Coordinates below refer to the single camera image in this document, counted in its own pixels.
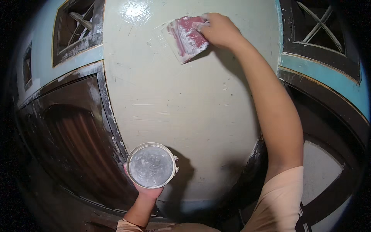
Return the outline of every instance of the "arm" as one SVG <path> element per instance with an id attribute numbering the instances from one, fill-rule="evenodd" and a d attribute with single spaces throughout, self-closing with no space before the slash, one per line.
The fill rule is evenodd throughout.
<path id="1" fill-rule="evenodd" d="M 212 44 L 230 50 L 239 60 L 254 99 L 268 150 L 265 182 L 293 167 L 303 166 L 303 131 L 296 108 L 261 54 L 226 16 L 208 13 L 194 23 Z"/>
<path id="2" fill-rule="evenodd" d="M 138 190 L 139 195 L 135 200 L 134 205 L 125 214 L 124 219 L 144 229 L 146 228 L 151 217 L 151 211 L 156 204 L 156 200 L 160 196 L 164 188 L 162 187 L 158 189 L 145 189 L 135 183 L 134 185 L 135 188 Z"/>

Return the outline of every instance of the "t-shirt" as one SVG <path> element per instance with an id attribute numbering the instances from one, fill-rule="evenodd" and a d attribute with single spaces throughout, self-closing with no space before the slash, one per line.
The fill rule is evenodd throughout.
<path id="1" fill-rule="evenodd" d="M 303 194 L 304 167 L 294 167 L 268 180 L 259 196 L 257 205 L 242 232 L 294 232 L 299 219 Z M 172 232 L 219 232 L 202 224 L 181 223 L 155 230 Z M 136 225 L 121 219 L 116 232 L 144 232 Z"/>

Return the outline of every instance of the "shirt sleeve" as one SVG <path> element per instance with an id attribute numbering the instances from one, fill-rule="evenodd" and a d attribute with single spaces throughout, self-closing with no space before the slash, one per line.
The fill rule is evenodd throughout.
<path id="1" fill-rule="evenodd" d="M 303 194 L 304 167 L 294 167 L 268 180 L 242 232 L 295 232 Z"/>
<path id="2" fill-rule="evenodd" d="M 122 218 L 117 222 L 116 232 L 143 232 L 143 230 Z"/>

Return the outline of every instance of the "hand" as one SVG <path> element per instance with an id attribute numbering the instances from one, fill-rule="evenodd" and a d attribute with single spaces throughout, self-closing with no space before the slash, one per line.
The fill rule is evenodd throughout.
<path id="1" fill-rule="evenodd" d="M 219 48 L 234 50 L 246 39 L 232 21 L 219 13 L 201 15 L 205 23 L 194 22 L 192 27 L 201 32 L 205 38 Z"/>
<path id="2" fill-rule="evenodd" d="M 125 169 L 126 175 L 128 175 L 128 171 L 126 170 L 126 164 L 124 164 L 124 169 Z M 134 184 L 135 188 L 138 190 L 139 194 L 141 194 L 143 196 L 146 196 L 148 198 L 151 198 L 151 199 L 157 199 L 160 196 L 160 194 L 162 193 L 162 191 L 164 190 L 164 187 L 157 188 L 157 189 L 146 189 L 146 188 L 143 188 L 143 187 L 137 185 L 134 182 L 133 182 L 133 184 Z"/>

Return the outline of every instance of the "forearm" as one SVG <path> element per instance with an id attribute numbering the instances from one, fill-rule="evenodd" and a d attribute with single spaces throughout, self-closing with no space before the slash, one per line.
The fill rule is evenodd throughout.
<path id="1" fill-rule="evenodd" d="M 303 165 L 303 132 L 290 96 L 251 43 L 240 39 L 232 52 L 241 63 L 252 92 L 269 165 L 274 164 L 275 169 Z"/>
<path id="2" fill-rule="evenodd" d="M 151 212 L 156 204 L 156 199 L 139 193 L 134 205 L 125 214 L 124 219 L 139 227 L 145 228 L 151 217 Z"/>

